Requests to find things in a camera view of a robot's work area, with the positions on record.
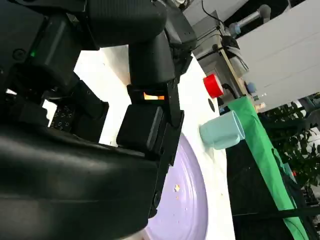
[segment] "red lid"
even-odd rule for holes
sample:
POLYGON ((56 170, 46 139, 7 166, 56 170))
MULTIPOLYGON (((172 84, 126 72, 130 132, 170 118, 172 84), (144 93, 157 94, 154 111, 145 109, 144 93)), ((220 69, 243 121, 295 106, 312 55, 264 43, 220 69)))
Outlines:
POLYGON ((211 74, 203 79, 205 88, 211 98, 217 98, 224 94, 222 85, 216 75, 211 74))

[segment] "black robotic arm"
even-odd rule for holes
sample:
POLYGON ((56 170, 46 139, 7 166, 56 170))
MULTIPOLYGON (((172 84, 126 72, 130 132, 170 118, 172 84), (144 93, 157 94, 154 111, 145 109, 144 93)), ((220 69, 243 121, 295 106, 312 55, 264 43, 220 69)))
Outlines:
POLYGON ((0 1, 0 239, 111 240, 143 229, 174 163, 178 83, 195 44, 169 2, 0 1), (132 104, 111 147, 99 144, 109 104, 74 67, 82 50, 125 44, 132 104), (50 127, 44 100, 57 105, 50 127))

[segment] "plate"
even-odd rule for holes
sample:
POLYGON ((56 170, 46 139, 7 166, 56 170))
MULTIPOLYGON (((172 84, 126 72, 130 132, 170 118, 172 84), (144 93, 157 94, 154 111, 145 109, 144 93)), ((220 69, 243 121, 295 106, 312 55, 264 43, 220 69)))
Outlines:
POLYGON ((208 201, 204 178, 188 140, 182 134, 174 166, 169 168, 155 217, 145 231, 150 240, 204 240, 208 201))

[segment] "green tablecloth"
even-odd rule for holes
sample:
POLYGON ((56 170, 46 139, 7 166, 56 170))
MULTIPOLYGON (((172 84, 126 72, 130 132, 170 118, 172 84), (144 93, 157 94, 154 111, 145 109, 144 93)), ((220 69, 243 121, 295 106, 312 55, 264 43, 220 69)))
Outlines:
MULTIPOLYGON (((273 155, 272 145, 265 128, 248 97, 241 97, 231 102, 228 107, 236 112, 245 132, 245 140, 259 167, 261 175, 273 197, 278 210, 295 209, 286 187, 283 183, 280 170, 273 155)), ((298 217, 284 219, 295 240, 309 239, 302 222, 298 217)))

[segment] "white table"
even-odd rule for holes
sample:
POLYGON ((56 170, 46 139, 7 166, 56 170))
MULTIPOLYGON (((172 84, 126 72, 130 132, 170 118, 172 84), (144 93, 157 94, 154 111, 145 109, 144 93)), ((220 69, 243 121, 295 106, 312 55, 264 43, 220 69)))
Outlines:
MULTIPOLYGON (((83 51, 75 72, 101 100, 109 102, 100 142, 117 146, 116 137, 131 103, 126 88, 130 83, 127 47, 83 51)), ((180 108, 185 112, 182 132, 193 148, 204 178, 209 210, 206 239, 232 240, 235 234, 228 194, 226 152, 206 150, 199 134, 201 124, 219 116, 216 99, 213 100, 215 113, 209 106, 209 94, 203 84, 205 76, 194 58, 187 73, 181 77, 178 85, 180 108)), ((138 234, 130 239, 141 240, 142 237, 138 234)))

